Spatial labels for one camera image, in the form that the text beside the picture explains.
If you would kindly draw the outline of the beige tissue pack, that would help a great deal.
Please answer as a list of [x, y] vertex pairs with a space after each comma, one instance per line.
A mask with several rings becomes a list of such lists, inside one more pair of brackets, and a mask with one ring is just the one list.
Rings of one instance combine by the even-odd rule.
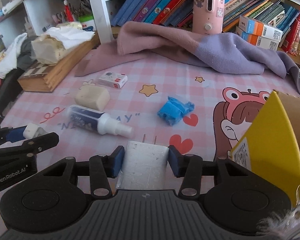
[[79, 45], [92, 40], [94, 31], [86, 31], [79, 22], [58, 24], [31, 42], [32, 58], [42, 64], [56, 64]]

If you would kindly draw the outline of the small white adapter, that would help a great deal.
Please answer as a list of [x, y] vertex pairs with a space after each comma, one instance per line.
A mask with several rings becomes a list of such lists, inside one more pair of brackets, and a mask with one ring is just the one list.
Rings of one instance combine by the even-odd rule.
[[41, 126], [34, 123], [29, 123], [22, 133], [25, 139], [33, 139], [46, 134], [47, 132]]

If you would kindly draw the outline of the white charger plug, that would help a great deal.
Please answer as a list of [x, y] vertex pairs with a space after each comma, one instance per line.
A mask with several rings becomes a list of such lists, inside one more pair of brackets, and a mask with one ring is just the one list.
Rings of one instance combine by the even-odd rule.
[[162, 190], [165, 187], [168, 147], [130, 140], [125, 150], [116, 188]]

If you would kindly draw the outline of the wooden chess box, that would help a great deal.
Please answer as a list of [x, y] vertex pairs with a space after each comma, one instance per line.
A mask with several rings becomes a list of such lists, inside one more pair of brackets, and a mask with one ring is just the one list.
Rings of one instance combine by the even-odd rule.
[[18, 83], [25, 92], [51, 93], [87, 53], [100, 44], [97, 34], [80, 44], [55, 65], [34, 63], [19, 78]]

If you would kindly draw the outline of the pink checkered tablecloth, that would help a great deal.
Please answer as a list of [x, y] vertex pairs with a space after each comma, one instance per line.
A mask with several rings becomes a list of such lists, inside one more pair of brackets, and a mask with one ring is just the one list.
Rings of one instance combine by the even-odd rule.
[[[237, 144], [272, 91], [300, 96], [290, 75], [283, 79], [269, 69], [261, 75], [224, 74], [151, 53], [111, 70], [126, 74], [128, 81], [121, 89], [109, 89], [105, 111], [133, 127], [135, 141], [174, 145], [181, 153], [198, 154], [205, 160], [223, 155]], [[58, 133], [58, 146], [38, 156], [39, 169], [67, 156], [87, 160], [127, 143], [124, 137], [78, 128], [67, 117], [80, 88], [97, 85], [101, 75], [102, 71], [83, 77], [70, 73], [52, 93], [24, 92], [4, 117], [2, 126], [32, 122]], [[195, 105], [194, 111], [174, 126], [157, 116], [168, 96]]]

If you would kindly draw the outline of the pile of clothes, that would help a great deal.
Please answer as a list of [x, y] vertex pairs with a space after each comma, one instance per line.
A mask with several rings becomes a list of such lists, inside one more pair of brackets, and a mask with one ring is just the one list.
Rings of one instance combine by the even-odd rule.
[[0, 52], [0, 123], [4, 112], [22, 92], [18, 78], [34, 63], [32, 41], [36, 38], [22, 33]]

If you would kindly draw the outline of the pink purple blanket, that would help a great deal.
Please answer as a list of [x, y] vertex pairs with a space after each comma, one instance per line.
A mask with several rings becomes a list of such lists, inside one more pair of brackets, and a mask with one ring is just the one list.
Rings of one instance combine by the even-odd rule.
[[224, 74], [261, 75], [269, 69], [283, 79], [290, 75], [300, 94], [299, 68], [285, 52], [254, 46], [233, 33], [200, 35], [140, 22], [124, 24], [117, 39], [93, 50], [89, 61], [78, 66], [75, 76], [145, 59], [151, 53]]

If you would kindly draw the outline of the small white red box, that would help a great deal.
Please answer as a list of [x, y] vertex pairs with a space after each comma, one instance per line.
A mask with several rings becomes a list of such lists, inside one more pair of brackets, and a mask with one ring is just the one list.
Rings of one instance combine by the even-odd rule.
[[128, 81], [126, 74], [105, 72], [98, 78], [98, 83], [107, 87], [121, 89]]

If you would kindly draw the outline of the yellow cardboard box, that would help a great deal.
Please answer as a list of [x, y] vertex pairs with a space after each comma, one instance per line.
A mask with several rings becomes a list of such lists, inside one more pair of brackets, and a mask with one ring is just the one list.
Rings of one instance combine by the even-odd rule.
[[300, 200], [300, 98], [273, 91], [230, 158]]

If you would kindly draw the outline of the beige eraser block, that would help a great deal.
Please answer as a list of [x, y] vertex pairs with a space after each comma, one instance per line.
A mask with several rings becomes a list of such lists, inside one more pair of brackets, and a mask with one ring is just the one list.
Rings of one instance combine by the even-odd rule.
[[110, 94], [104, 87], [85, 85], [80, 88], [74, 101], [77, 105], [103, 111], [110, 101]]

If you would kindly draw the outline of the white blue spray bottle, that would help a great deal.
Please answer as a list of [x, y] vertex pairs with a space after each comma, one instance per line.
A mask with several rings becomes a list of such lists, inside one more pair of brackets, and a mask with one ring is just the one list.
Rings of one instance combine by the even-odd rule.
[[100, 135], [111, 134], [131, 138], [133, 128], [124, 125], [121, 121], [112, 118], [108, 113], [79, 105], [71, 105], [67, 109], [67, 117], [77, 127], [96, 132]]

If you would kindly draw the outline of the orange blue white carton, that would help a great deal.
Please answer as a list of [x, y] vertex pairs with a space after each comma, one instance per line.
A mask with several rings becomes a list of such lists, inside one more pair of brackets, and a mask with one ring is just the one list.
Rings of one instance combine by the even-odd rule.
[[240, 16], [239, 28], [247, 34], [269, 38], [274, 41], [281, 41], [283, 35], [280, 29], [245, 16]]

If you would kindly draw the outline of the blue cloth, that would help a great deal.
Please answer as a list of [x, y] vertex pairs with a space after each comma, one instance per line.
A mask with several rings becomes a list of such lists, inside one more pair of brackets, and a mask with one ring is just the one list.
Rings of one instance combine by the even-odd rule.
[[176, 97], [168, 96], [167, 101], [158, 110], [157, 116], [170, 126], [174, 126], [180, 122], [183, 117], [193, 112], [195, 108], [194, 103], [184, 100], [179, 100]]

